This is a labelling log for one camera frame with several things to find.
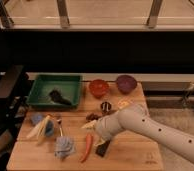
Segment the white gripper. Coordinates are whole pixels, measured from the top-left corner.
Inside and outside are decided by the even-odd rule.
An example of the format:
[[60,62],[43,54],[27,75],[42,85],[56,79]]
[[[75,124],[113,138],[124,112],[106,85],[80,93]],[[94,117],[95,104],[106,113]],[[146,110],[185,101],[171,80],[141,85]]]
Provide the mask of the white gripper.
[[117,111],[112,115],[106,115],[98,120],[90,121],[81,128],[95,129],[96,133],[101,137],[94,143],[94,146],[97,147],[125,130],[121,124],[122,121],[122,113]]

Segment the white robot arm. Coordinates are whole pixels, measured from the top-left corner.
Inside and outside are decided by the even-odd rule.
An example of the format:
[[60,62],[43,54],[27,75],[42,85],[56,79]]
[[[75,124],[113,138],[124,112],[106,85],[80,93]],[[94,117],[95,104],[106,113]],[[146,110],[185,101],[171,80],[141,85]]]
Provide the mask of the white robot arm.
[[106,115],[82,126],[94,130],[100,142],[112,140],[123,131],[146,136],[194,164],[194,136],[153,120],[145,107],[132,103],[114,114]]

